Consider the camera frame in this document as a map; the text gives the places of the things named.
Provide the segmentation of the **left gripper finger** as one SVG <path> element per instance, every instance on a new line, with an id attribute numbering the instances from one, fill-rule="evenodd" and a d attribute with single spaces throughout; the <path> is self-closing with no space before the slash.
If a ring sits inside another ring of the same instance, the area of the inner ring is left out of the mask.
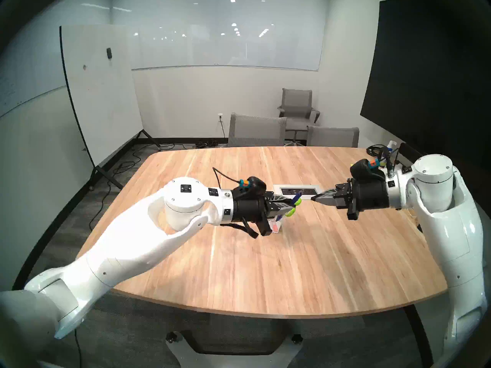
<path id="1" fill-rule="evenodd" d="M 270 202 L 278 202 L 278 203 L 284 203 L 288 206 L 296 206 L 295 202 L 293 201 L 292 198 L 286 197 L 284 195 L 280 194 L 266 194 L 265 195 L 266 200 Z"/>
<path id="2" fill-rule="evenodd" d="M 267 206 L 267 218 L 291 216 L 295 213 L 295 208 L 296 206 Z"/>

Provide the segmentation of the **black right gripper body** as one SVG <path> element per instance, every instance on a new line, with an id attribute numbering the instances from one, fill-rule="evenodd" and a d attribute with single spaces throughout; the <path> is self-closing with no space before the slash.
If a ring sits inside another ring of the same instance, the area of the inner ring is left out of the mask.
<path id="1" fill-rule="evenodd" d="M 352 178 L 351 197 L 348 203 L 347 218 L 358 220 L 360 212 L 372 209 L 389 208 L 389 194 L 385 180 L 360 181 Z"/>

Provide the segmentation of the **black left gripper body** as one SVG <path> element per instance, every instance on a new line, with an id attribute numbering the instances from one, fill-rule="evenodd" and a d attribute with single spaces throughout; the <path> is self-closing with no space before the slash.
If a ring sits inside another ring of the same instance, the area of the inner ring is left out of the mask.
<path id="1" fill-rule="evenodd" d="M 274 205 L 266 197 L 238 199 L 233 202 L 231 227 L 246 232 L 252 238 L 272 233 L 268 219 L 273 218 Z"/>

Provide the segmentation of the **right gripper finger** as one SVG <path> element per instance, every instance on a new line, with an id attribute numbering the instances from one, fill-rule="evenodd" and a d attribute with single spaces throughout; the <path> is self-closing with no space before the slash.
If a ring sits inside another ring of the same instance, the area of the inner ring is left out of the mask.
<path id="1" fill-rule="evenodd" d="M 339 183 L 335 188 L 328 189 L 322 193 L 312 196 L 311 200 L 327 200 L 327 199 L 346 199 L 351 195 L 351 183 Z"/>
<path id="2" fill-rule="evenodd" d="M 313 197 L 313 201 L 337 209 L 348 209 L 350 199 L 346 197 Z"/>

